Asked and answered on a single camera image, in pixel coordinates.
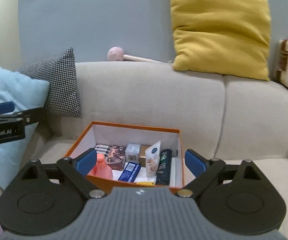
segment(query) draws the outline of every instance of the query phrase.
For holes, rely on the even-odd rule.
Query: cardboard box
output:
[[[170,174],[170,187],[172,192],[184,186],[183,152],[181,145],[181,133],[177,129],[157,128],[147,126],[135,126],[127,124],[92,122],[77,139],[72,148],[65,156],[75,158],[89,148],[94,148],[97,144],[110,146],[124,146],[129,143],[141,145],[153,145],[161,141],[161,150],[171,149],[172,167]],[[136,183],[118,181],[122,171],[114,171],[114,180],[102,179],[94,176],[86,176],[89,181],[109,193],[113,187],[138,187]],[[154,178],[146,177],[145,167],[141,170],[135,182],[150,182]]]

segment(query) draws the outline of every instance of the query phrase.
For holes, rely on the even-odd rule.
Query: pink toy mallet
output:
[[[162,63],[160,61],[143,58],[143,57],[135,57],[124,54],[124,50],[120,47],[113,47],[107,53],[108,61],[139,61],[139,62],[151,62],[151,63]]]

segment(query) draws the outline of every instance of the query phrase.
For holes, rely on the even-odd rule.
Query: sofa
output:
[[[288,90],[265,82],[197,72],[171,64],[76,63],[81,117],[48,116],[26,149],[55,163],[91,121],[177,128],[183,150],[227,163],[252,159],[287,205],[280,231],[288,238]],[[194,176],[185,170],[185,183]]]

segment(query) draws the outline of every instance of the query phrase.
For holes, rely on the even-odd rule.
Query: yellow item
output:
[[[142,186],[154,186],[154,182],[151,182],[151,181],[140,181],[140,182],[137,182],[136,184],[142,185]]]
[[[179,71],[269,81],[268,0],[171,0]]]

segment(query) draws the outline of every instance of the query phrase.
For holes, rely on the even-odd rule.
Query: houndstooth pillow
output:
[[[33,79],[49,81],[50,90],[45,108],[56,114],[80,116],[73,48],[60,55],[48,55],[17,70]]]

